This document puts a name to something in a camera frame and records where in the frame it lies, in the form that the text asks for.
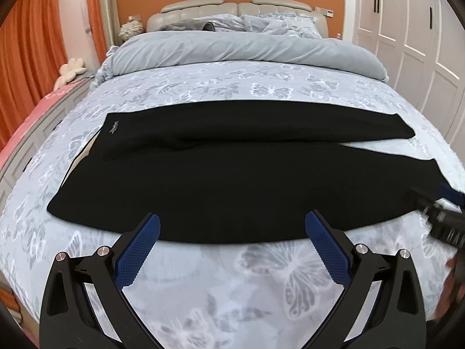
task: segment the orange curtain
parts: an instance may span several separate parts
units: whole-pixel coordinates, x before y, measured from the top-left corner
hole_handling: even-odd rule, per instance
[[[58,0],[17,0],[0,27],[0,149],[66,63]]]
[[[106,41],[103,31],[102,13],[100,10],[100,0],[87,0],[87,9],[89,12],[89,23],[92,30],[97,57],[102,63],[106,58]]]

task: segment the cream leather headboard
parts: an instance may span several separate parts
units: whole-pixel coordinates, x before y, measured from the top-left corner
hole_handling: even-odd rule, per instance
[[[266,13],[294,13],[297,16],[313,17],[315,26],[323,38],[328,37],[326,18],[312,11],[305,3],[293,0],[252,0],[251,3],[225,3],[224,0],[186,0],[166,5],[160,13],[147,21],[146,31],[157,31],[165,24],[173,24],[186,18],[200,18],[214,14],[248,14],[257,16]]]

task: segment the black pants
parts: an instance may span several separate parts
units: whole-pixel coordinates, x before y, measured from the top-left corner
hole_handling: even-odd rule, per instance
[[[437,194],[436,161],[340,142],[411,138],[398,115],[332,104],[214,101],[110,113],[48,211],[126,232],[148,213],[161,240],[251,243],[305,238],[318,209],[342,230],[413,210],[411,186]]]

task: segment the flower-shaped cushion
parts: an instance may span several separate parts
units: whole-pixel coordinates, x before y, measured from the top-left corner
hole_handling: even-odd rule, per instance
[[[77,75],[84,73],[86,69],[84,68],[84,60],[82,59],[69,59],[68,63],[63,64],[60,67],[60,77],[55,82],[53,91],[61,88],[70,81],[73,81]]]

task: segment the white door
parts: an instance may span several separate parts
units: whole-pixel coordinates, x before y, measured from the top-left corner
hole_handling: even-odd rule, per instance
[[[406,0],[380,0],[379,26],[374,35],[375,55],[394,86],[402,59],[402,46],[406,29]]]
[[[457,153],[459,159],[465,164],[465,93],[462,96],[462,106],[455,116],[452,127],[446,136],[447,142]]]
[[[446,136],[465,89],[465,30],[447,0],[439,0],[439,41],[426,69],[426,92],[418,109]]]
[[[379,26],[377,0],[357,0],[354,44],[375,53],[375,35]]]
[[[413,106],[421,106],[428,61],[432,62],[440,21],[438,0],[405,0],[406,32],[401,47],[400,66],[394,89]]]

